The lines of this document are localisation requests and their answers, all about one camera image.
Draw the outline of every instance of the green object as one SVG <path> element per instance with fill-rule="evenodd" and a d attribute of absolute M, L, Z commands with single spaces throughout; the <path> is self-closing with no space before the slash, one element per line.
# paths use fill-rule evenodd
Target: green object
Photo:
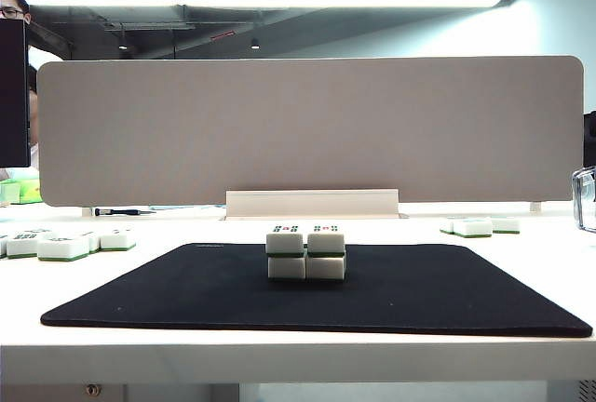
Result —
<path fill-rule="evenodd" d="M 302 253 L 300 252 L 293 252 L 293 253 L 267 253 L 267 258 L 303 258 L 305 255 L 305 250 Z"/>
<path fill-rule="evenodd" d="M 344 251 L 308 251 L 308 256 L 311 258 L 343 258 L 345 256 Z"/>
<path fill-rule="evenodd" d="M 19 260 L 20 258 L 34 258 L 37 256 L 37 253 L 22 253 L 20 255 L 8 255 L 10 260 Z"/>
<path fill-rule="evenodd" d="M 39 179 L 8 179 L 0 181 L 0 201 L 11 204 L 43 202 L 39 192 Z"/>
<path fill-rule="evenodd" d="M 20 183 L 8 179 L 0 181 L 0 202 L 20 203 Z"/>
<path fill-rule="evenodd" d="M 127 251 L 136 246 L 136 244 L 131 245 L 130 247 L 126 248 L 100 248 L 101 251 Z"/>
<path fill-rule="evenodd" d="M 471 237 L 491 237 L 491 234 L 459 234 L 454 232 L 454 235 L 459 237 L 471 238 Z"/>
<path fill-rule="evenodd" d="M 70 262 L 70 261 L 80 260 L 81 258 L 85 258 L 85 257 L 87 257 L 87 255 L 88 255 L 88 253 L 85 253 L 84 255 L 74 256 L 73 258 L 39 258 L 39 257 L 37 257 L 37 258 L 40 261 Z"/>

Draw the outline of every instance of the wall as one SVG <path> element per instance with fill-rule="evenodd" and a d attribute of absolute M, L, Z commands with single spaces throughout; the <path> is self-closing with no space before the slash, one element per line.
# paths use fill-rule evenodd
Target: wall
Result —
<path fill-rule="evenodd" d="M 288 58 L 570 54 L 585 68 L 596 110 L 596 0 L 515 0 L 479 13 L 423 20 L 284 54 Z"/>

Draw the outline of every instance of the computer monitor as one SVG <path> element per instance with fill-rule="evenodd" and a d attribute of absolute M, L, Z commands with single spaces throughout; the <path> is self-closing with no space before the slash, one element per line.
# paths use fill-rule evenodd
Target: computer monitor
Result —
<path fill-rule="evenodd" d="M 31 164 L 25 25 L 0 20 L 0 168 Z"/>

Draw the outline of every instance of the black mouse pad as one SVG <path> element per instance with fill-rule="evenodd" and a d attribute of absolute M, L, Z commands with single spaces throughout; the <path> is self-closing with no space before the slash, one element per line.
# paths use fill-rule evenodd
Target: black mouse pad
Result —
<path fill-rule="evenodd" d="M 276 282 L 267 279 L 263 244 L 187 244 L 47 312 L 41 321 L 540 337 L 592 332 L 467 248 L 349 245 L 346 263 L 344 282 Z"/>

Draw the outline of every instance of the person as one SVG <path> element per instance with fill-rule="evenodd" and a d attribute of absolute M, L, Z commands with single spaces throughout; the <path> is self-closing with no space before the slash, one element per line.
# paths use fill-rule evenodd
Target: person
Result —
<path fill-rule="evenodd" d="M 0 19 L 23 20 L 30 24 L 33 20 L 26 0 L 0 0 Z M 39 176 L 39 153 L 37 139 L 37 70 L 51 60 L 62 60 L 53 53 L 29 46 L 29 118 L 31 166 L 0 168 L 0 181 L 5 179 L 29 179 Z"/>
<path fill-rule="evenodd" d="M 33 20 L 26 0 L 0 0 L 0 19 L 24 20 L 27 24 Z M 53 60 L 62 59 L 48 51 L 29 46 L 29 63 L 36 70 Z"/>

